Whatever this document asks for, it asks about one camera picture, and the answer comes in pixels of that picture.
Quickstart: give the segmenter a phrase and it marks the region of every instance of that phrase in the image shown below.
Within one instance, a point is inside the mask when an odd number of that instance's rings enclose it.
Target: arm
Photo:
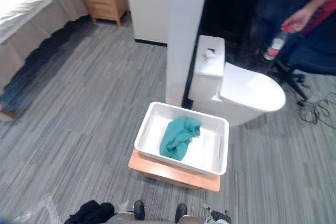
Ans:
[[[326,1],[327,0],[311,0],[302,9],[287,18],[282,23],[282,26],[291,25],[291,32],[301,31],[306,26],[314,12]]]

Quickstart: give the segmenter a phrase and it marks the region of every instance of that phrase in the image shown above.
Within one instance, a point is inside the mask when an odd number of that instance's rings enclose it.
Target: white plastic bin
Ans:
[[[199,137],[192,138],[181,161],[160,155],[160,143],[167,125],[180,117],[202,122]],[[194,170],[200,173],[222,175],[226,172],[228,151],[228,122],[216,116],[152,102],[136,136],[134,147],[144,155]]]

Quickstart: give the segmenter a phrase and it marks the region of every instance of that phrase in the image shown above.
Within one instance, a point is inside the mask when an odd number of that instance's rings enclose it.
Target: jeans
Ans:
[[[245,31],[235,64],[245,69],[266,73],[273,64],[273,61],[263,57],[267,47],[280,32],[285,19],[304,7],[307,2],[308,0],[259,0]]]

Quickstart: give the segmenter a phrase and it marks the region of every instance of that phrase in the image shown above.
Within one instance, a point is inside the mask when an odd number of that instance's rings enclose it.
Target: toilet lid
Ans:
[[[225,63],[220,96],[231,102],[270,112],[281,109],[286,96],[268,76]]]

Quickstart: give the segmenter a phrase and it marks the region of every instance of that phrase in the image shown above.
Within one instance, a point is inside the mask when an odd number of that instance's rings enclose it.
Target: teal cloth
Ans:
[[[202,124],[192,118],[171,121],[160,144],[160,155],[181,161],[187,152],[190,139],[200,135]]]

